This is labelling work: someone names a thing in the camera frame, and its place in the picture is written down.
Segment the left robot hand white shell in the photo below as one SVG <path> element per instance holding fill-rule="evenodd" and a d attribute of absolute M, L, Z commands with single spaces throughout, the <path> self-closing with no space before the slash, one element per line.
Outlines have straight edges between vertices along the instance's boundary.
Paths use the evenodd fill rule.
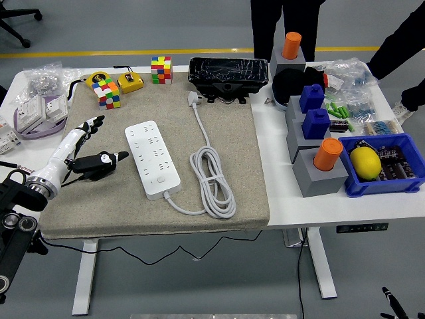
<path fill-rule="evenodd" d="M 115 168 L 119 161 L 129 156 L 127 151 L 116 153 L 102 151 L 94 156 L 79 159 L 76 157 L 84 143 L 98 131 L 103 120 L 103 116 L 97 116 L 71 130 L 55 149 L 46 166 L 30 174 L 27 181 L 50 182 L 59 186 L 70 171 L 88 173 Z"/>

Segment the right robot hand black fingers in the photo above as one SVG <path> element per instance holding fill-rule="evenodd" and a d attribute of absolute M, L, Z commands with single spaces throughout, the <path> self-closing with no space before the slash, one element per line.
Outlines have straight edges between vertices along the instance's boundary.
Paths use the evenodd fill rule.
<path fill-rule="evenodd" d="M 408 315 L 404 311 L 404 308 L 401 306 L 400 302 L 395 298 L 392 292 L 385 286 L 382 287 L 382 292 L 384 293 L 385 298 L 388 300 L 390 307 L 394 311 L 394 315 L 381 312 L 380 313 L 381 317 L 387 318 L 387 319 L 395 319 L 395 318 L 408 319 Z"/>

